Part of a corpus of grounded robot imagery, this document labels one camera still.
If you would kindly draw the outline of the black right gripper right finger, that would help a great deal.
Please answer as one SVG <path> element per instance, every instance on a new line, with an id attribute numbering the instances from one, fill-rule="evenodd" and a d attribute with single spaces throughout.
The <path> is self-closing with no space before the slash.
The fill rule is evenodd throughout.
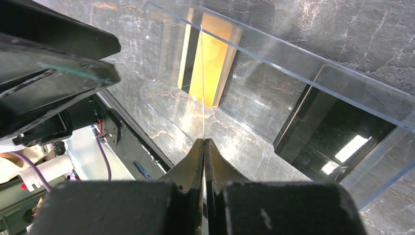
<path id="1" fill-rule="evenodd" d="M 349 193 L 336 183 L 253 182 L 205 140 L 212 235 L 364 235 Z"/>

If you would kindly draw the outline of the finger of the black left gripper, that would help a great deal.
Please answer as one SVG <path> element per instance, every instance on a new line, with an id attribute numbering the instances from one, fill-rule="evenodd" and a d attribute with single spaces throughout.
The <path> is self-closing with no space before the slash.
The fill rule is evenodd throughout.
<path id="1" fill-rule="evenodd" d="M 2 0 L 0 31 L 96 60 L 121 51 L 115 35 L 60 14 L 33 0 Z"/>
<path id="2" fill-rule="evenodd" d="M 120 82 L 112 64 L 0 36 L 0 138 L 15 137 Z"/>

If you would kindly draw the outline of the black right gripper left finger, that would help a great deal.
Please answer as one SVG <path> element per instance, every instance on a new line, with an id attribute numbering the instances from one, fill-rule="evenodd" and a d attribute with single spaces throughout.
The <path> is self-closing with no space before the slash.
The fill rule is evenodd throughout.
<path id="1" fill-rule="evenodd" d="M 157 180 L 82 181 L 54 187 L 32 235 L 200 235 L 204 141 Z"/>

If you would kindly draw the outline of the clear acrylic card box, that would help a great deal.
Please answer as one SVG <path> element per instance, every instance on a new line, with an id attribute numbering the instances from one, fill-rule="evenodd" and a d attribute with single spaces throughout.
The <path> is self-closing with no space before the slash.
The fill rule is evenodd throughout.
<path id="1" fill-rule="evenodd" d="M 149 82 L 141 99 L 155 114 L 151 137 L 173 163 L 195 140 L 177 126 L 177 82 L 188 9 L 242 28 L 220 104 L 207 112 L 202 139 L 247 178 L 328 181 L 357 207 L 398 194 L 415 169 L 415 99 L 362 72 L 315 55 L 223 13 L 191 4 L 149 1 L 155 27 Z"/>

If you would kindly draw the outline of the orange credit card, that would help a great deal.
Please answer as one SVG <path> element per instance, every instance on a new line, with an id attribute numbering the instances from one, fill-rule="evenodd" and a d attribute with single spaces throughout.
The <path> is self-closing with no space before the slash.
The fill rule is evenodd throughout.
<path id="1" fill-rule="evenodd" d="M 207 112 L 217 108 L 236 55 L 242 28 L 230 21 L 191 7 L 177 82 L 177 126 L 190 140 L 204 137 Z"/>

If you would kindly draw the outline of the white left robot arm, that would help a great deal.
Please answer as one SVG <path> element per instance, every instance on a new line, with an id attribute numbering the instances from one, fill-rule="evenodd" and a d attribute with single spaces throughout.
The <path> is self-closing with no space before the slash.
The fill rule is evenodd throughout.
<path id="1" fill-rule="evenodd" d="M 32 191 L 54 175 L 42 146 L 98 116 L 90 100 L 120 82 L 105 58 L 118 38 L 33 0 L 0 3 L 0 181 L 21 176 Z"/>

